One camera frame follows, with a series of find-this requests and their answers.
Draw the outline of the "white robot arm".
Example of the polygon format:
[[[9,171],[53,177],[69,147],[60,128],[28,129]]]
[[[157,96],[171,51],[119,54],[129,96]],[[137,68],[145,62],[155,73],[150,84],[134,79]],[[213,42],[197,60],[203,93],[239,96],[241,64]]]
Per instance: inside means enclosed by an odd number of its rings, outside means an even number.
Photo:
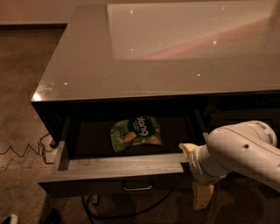
[[[206,143],[182,143],[189,161],[193,208],[203,209],[214,194],[214,184],[230,172],[259,181],[280,192],[280,150],[277,136],[265,122],[247,121],[214,129]]]

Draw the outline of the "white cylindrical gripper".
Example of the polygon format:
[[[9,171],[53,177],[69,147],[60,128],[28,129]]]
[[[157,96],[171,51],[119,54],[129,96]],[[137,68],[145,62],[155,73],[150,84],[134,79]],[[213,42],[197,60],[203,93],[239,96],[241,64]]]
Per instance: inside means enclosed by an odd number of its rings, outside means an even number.
[[[192,183],[193,208],[195,210],[204,209],[214,194],[213,184],[225,178],[228,171],[209,154],[206,145],[180,143],[178,147],[189,159],[190,171],[199,181]]]

